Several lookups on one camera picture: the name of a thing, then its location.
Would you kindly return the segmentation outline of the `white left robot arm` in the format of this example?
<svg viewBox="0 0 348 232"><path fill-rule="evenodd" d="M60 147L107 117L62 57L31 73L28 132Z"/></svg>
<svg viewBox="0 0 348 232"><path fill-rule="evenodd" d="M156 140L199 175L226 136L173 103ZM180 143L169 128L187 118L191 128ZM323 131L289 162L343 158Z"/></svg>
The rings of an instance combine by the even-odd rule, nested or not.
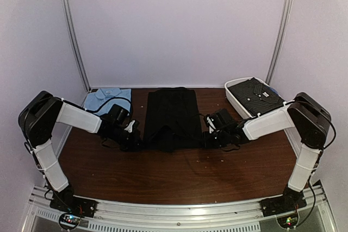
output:
<svg viewBox="0 0 348 232"><path fill-rule="evenodd" d="M114 141L125 152L143 148L139 122L132 119L133 106L121 106L115 100L110 97L98 108L88 109L43 90L20 112L18 125L26 147L53 191L62 192L70 185L53 147L58 124Z"/></svg>

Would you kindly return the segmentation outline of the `black long sleeve shirt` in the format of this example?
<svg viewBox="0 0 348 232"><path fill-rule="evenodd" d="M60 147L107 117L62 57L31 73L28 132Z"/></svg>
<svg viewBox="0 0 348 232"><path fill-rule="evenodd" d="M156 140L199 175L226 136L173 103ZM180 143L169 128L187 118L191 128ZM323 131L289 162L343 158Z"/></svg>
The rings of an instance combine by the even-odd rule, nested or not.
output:
<svg viewBox="0 0 348 232"><path fill-rule="evenodd" d="M150 92L144 127L147 149L174 152L201 147L202 126L196 92L184 87Z"/></svg>

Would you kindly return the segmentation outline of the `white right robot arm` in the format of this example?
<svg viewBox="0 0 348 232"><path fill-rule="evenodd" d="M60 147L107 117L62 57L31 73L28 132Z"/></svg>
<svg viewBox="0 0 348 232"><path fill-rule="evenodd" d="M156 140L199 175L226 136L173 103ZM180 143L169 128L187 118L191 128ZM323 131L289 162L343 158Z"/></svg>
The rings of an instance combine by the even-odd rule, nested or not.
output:
<svg viewBox="0 0 348 232"><path fill-rule="evenodd" d="M236 121L226 109L205 117L209 131L204 135L208 148L240 146L260 137L285 131L296 154L296 164L279 207L290 211L300 201L301 192L316 171L321 155L330 145L328 132L334 129L330 113L305 92L265 114L251 116L239 102L232 103L243 119Z"/></svg>

